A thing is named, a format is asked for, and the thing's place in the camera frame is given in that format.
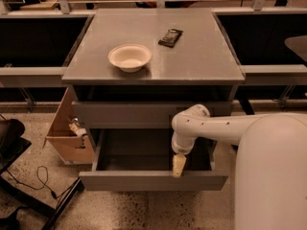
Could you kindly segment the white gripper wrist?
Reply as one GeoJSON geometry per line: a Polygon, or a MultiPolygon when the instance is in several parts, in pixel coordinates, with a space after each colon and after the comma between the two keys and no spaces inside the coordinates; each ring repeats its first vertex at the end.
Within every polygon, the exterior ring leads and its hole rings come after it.
{"type": "Polygon", "coordinates": [[[194,147],[196,139],[193,137],[174,134],[172,137],[172,149],[176,153],[173,156],[173,177],[181,177],[186,163],[186,157],[194,147]]]}

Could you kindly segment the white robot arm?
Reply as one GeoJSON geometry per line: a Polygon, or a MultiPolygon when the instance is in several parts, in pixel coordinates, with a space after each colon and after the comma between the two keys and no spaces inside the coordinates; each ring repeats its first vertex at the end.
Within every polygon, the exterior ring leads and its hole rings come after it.
{"type": "Polygon", "coordinates": [[[173,175],[197,138],[238,147],[235,230],[307,230],[307,115],[212,117],[196,104],[172,120],[173,175]]]}

